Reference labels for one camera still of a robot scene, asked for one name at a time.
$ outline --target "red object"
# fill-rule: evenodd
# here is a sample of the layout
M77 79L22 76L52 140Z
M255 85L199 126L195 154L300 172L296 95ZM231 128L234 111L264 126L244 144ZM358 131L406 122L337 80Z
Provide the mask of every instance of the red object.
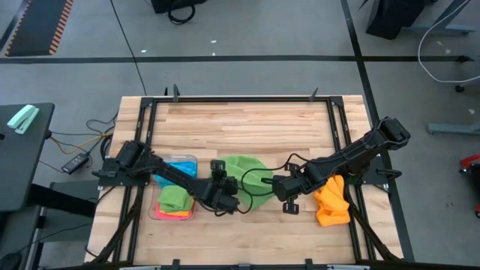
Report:
M464 158L463 160L460 160L460 166L462 169L468 169L470 168L470 165L472 164L473 161L476 161L480 159L480 154L474 154L471 157Z

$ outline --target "plastic container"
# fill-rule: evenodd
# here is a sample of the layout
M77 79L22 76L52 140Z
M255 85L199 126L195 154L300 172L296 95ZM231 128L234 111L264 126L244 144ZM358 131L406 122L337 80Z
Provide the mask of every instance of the plastic container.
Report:
M194 177L197 177L198 173L198 162L197 158L191 154L166 154L160 155L163 160L169 164L175 165L182 165L187 167L191 172L194 174ZM151 203L150 208L148 209L148 216L154 220L163 220L163 221L186 221L191 219L195 212L195 201L192 202L192 209L190 210L190 214L188 215L178 215L173 216L171 214L161 214L160 213L160 203L158 202L158 197L161 194L161 187L165 187L166 185L174 185L172 182L167 181L164 178L160 178L157 175L154 175L154 181L156 184L153 188L153 193L151 195Z

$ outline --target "green cloth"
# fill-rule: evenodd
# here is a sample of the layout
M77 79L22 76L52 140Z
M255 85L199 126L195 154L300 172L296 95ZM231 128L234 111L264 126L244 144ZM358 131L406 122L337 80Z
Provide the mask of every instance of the green cloth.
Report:
M192 207L192 197L183 187L178 185L169 185L162 188L158 202L160 203L160 210L164 210L166 213L190 211Z
M229 156L221 157L219 160L225 161L226 174L228 176L233 176L237 179L238 187L242 188L240 180L244 173L253 168L267 169L260 160L255 157L248 156ZM270 184L262 183L262 178L272 178L272 171L259 171L254 170L249 172L243 179L244 188L251 194L264 194L272 191L272 186ZM272 198L274 194L269 194L266 196L254 196L252 209L261 206L267 200ZM246 194L243 190L238 190L238 198L240 202L248 208L251 204L251 197Z

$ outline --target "wooden table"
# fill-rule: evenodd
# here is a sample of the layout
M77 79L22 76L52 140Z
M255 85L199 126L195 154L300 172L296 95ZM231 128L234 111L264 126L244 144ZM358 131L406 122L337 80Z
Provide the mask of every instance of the wooden table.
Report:
M123 97L111 156L116 156L125 140L134 138L140 99ZM343 96L343 101L352 140L357 140L370 130L362 96ZM335 114L340 122L338 112ZM153 150L157 154L196 156L199 177L209 175L210 160L226 155L251 155L267 167L278 167L292 152L315 158L335 151L324 103L162 103L155 121ZM295 159L292 162L303 164ZM318 205L311 195L298 198L299 215L284 214L282 203L272 198L248 214L215 217L196 207L191 220L162 221L148 215L153 187L151 182L143 197L135 265L171 265L173 259L187 265L302 264L305 258L312 258L314 263L354 262L348 226L321 227L315 217ZM363 194L370 225L392 253L401 257L387 193L364 186ZM101 251L119 224L123 195L124 187L117 187L97 207L88 243L94 254ZM358 224L357 230L366 258ZM121 259L126 258L129 239L127 231ZM91 259L87 254L85 260Z

